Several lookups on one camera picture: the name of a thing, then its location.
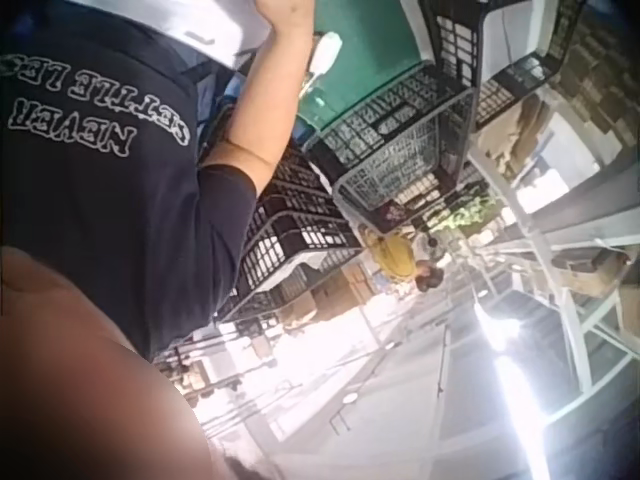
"stacked crates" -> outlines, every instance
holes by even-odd
[[[232,105],[223,108],[212,143],[224,132],[232,109]],[[218,310],[217,320],[238,321],[272,313],[360,251],[357,237],[320,178],[300,150],[290,145],[258,198],[235,289]]]
[[[524,1],[421,2],[436,64],[464,85],[479,89],[474,130],[487,126],[558,73],[586,3],[586,0],[559,0],[548,52],[532,52],[483,82],[483,28],[487,15]]]
[[[451,194],[438,198],[428,210],[411,222],[416,230],[436,230],[445,220],[465,208],[475,197],[485,195],[489,183],[470,162],[465,162],[460,172],[456,189]]]
[[[421,63],[309,140],[310,161],[336,203],[381,235],[455,189],[466,156],[473,89]]]

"navy t-shirt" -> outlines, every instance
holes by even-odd
[[[196,89],[157,34],[63,4],[0,56],[3,244],[54,268],[150,358],[233,287],[255,187],[196,166]]]

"worker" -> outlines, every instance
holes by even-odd
[[[398,230],[381,237],[364,225],[360,225],[358,231],[391,285],[400,285],[406,290],[407,284],[415,282],[415,288],[426,293],[442,284],[444,271],[435,264],[434,251],[438,247],[435,239],[417,232],[412,241]]]
[[[66,1],[25,2],[30,17],[3,4],[20,24],[0,56],[11,478],[261,478],[210,449],[148,363],[228,296],[291,135],[314,0],[255,3],[271,36],[199,166],[196,88],[161,35]]]

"metal pole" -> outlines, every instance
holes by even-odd
[[[606,323],[599,323],[598,325],[593,327],[591,331],[596,335],[604,338],[607,342],[612,343],[623,352],[626,352],[629,355],[633,355],[634,358],[637,358],[638,360],[640,360],[640,353],[627,347],[627,345],[625,345],[625,343],[620,338],[620,335],[618,334],[618,332],[616,332],[613,328],[611,328]]]
[[[351,431],[351,427],[349,426],[349,424],[347,423],[347,421],[344,419],[344,417],[342,416],[342,411],[340,411],[338,413],[338,417],[340,417],[340,420],[342,420],[342,424],[344,425],[344,427],[347,429],[347,432]]]
[[[480,270],[480,273],[482,274],[482,277],[484,278],[485,283],[488,285],[489,290],[491,290],[491,293],[493,294],[494,297],[497,297],[498,290],[496,289],[496,286],[493,284],[493,281],[491,280],[491,276],[487,273],[487,265],[484,261],[484,257],[476,253],[475,249],[469,244],[469,241],[466,239],[466,237],[462,241],[464,243],[464,246],[469,250],[469,252],[471,252],[471,255],[473,256],[472,258],[474,260],[477,260],[477,266],[474,265],[474,267]]]
[[[367,314],[364,313],[364,308],[362,308],[362,306],[359,306],[358,309],[360,310],[360,315],[362,315],[362,320],[364,321],[364,324],[366,325],[367,330],[369,331],[369,333],[373,337],[373,341],[376,342],[376,346],[378,348],[382,348],[382,342],[378,338],[378,335],[376,334],[376,331],[373,329],[373,326],[371,325],[371,322],[369,322],[369,317],[367,317]]]
[[[440,371],[438,373],[438,393],[436,394],[436,399],[440,398],[440,395],[444,393],[444,388],[442,388],[442,375],[444,373],[444,357],[447,351],[447,330],[449,329],[448,325],[444,326],[444,332],[442,334],[442,353],[440,355]]]
[[[340,434],[338,433],[338,429],[336,428],[336,426],[333,424],[333,418],[331,420],[329,420],[329,425],[331,425],[331,428],[333,429],[333,433],[335,433],[337,436],[340,436]]]
[[[576,311],[576,305],[567,288],[562,287],[559,273],[553,267],[553,252],[544,235],[535,227],[531,217],[524,211],[515,192],[507,181],[498,172],[495,164],[472,142],[469,149],[469,159],[478,171],[485,177],[495,192],[500,196],[506,206],[513,212],[523,236],[531,243],[532,250],[538,257],[542,271],[547,277],[549,286],[558,301],[562,322],[568,334],[573,352],[574,365],[578,376],[578,383],[582,392],[589,390],[593,385],[591,367],[587,354],[587,346],[584,342],[580,318]]]
[[[622,247],[640,243],[638,225],[640,225],[640,207],[636,206],[603,218],[554,230],[547,233],[546,237],[547,243],[550,244],[553,251],[588,247],[608,248],[604,247],[603,243]],[[521,253],[532,251],[532,246],[524,238],[487,245],[482,247],[482,251],[487,253]]]

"blurry skin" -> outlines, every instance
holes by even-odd
[[[259,192],[291,135],[314,0],[256,5],[273,26],[271,42],[252,70],[226,146],[207,162],[243,170]],[[87,478],[235,478],[183,396],[73,284],[2,247],[1,300],[4,438],[24,436],[28,445],[84,462]]]
[[[427,260],[418,260],[416,262],[416,276],[426,277],[431,273],[431,267]]]
[[[2,266],[2,414],[120,459],[120,478],[233,478],[182,395],[78,289],[15,249],[2,249]]]

